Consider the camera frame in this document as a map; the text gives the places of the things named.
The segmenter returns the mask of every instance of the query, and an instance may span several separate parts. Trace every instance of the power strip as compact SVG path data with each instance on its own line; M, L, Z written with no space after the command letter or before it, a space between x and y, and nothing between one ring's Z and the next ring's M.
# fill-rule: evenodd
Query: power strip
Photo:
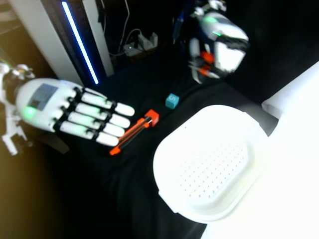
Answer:
M144 51L149 51L158 46L158 36L153 32L150 37L150 40L145 38L142 34L138 36L139 44L137 47L134 47L133 43L126 44L124 46L124 52L127 56L135 56L137 54L143 53Z

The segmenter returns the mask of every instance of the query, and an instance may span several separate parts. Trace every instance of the blue cube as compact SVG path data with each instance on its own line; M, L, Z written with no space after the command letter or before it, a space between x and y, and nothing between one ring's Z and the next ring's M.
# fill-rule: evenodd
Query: blue cube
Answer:
M165 101L165 106L174 110L175 107L177 106L179 101L179 97L174 95L174 94L170 94Z

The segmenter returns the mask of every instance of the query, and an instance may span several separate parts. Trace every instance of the black tablecloth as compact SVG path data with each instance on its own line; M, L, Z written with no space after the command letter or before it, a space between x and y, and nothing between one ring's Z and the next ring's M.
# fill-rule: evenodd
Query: black tablecloth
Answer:
M195 83L187 68L187 59L172 49L147 57L104 80L95 90L134 107L136 114L132 122L149 109L159 113L160 121L115 157L103 155L108 149L97 143L60 134L71 149L76 168L90 182L89 187L94 189L91 191L94 191L94 199L83 203L79 203L79 198L74 199L77 201L74 221L84 215L78 213L83 208L90 206L96 210L85 216L90 217L87 219L91 222L89 230L84 230L84 226L77 227L90 238L94 238L93 234L103 234L101 238L199 239L206 225L174 214L158 195L153 176L153 156L158 144L197 111L209 105L227 105L246 111L267 134L277 124L275 118L222 80L211 80L204 85ZM180 97L175 110L165 107L165 99L170 93Z

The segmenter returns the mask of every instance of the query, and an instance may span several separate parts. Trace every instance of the blue led light strip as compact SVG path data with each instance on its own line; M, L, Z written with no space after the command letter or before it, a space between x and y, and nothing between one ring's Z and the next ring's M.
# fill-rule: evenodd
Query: blue led light strip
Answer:
M63 1L63 2L62 2L62 6L63 6L63 9L64 9L64 11L65 11L65 14L66 14L66 16L67 16L67 18L68 18L68 20L69 20L69 23L70 23L70 25L71 25L71 28L72 28L73 33L74 33L74 35L75 35L75 38L76 38L76 40L77 40L77 42L78 42L78 44L79 44L79 47L80 47L80 49L81 49L81 51L82 51L82 54L83 54L84 59L85 59L85 61L86 61L86 64L87 64L88 67L89 67L89 70L90 70L90 72L91 72L91 75L92 75L92 77L93 77L93 80L94 80L95 84L98 84L98 83L99 83L98 78L97 78L96 75L95 75L95 72L94 72L94 70L93 70L92 64L91 64L90 59L89 59L89 57L88 57L88 54L86 53L86 50L85 50L85 48L84 48L83 42L82 42L82 40L81 40L81 37L80 37L80 35L79 35L78 29L76 28L76 25L75 25L75 23L74 23L73 17L72 17L72 15L71 15L71 12L70 12L68 3L65 2L65 1Z

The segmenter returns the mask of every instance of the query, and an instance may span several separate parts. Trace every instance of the white basket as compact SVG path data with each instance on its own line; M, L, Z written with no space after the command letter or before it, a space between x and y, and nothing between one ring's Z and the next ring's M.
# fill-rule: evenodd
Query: white basket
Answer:
M209 106L158 146L154 177L175 213L208 223L227 216L265 168L268 138L249 115Z

